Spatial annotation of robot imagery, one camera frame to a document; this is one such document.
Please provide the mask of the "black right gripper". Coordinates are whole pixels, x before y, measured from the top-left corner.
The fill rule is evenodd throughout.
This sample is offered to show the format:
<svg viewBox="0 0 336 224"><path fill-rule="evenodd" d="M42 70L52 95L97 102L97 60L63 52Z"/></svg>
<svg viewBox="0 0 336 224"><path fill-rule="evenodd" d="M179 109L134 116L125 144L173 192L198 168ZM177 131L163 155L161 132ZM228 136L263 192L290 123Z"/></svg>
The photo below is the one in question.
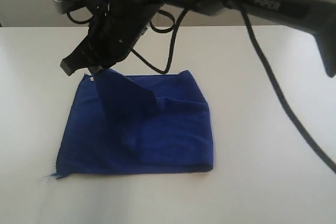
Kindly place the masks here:
<svg viewBox="0 0 336 224"><path fill-rule="evenodd" d="M88 71L95 75L123 61L161 6L159 0L139 3L133 0L110 0L105 13L89 30L88 40L83 39L61 61L61 69L71 76L90 65Z"/></svg>

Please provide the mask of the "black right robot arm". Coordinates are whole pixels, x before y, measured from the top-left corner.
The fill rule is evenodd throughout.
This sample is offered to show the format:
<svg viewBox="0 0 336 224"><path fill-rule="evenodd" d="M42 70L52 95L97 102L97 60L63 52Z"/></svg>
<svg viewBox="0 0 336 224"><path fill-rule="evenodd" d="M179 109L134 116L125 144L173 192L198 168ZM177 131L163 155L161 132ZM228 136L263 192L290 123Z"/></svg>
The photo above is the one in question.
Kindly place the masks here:
<svg viewBox="0 0 336 224"><path fill-rule="evenodd" d="M87 36L61 61L67 75L123 61L163 5L206 16L240 7L251 15L311 34L326 74L335 76L335 0L55 0L60 12L91 12Z"/></svg>

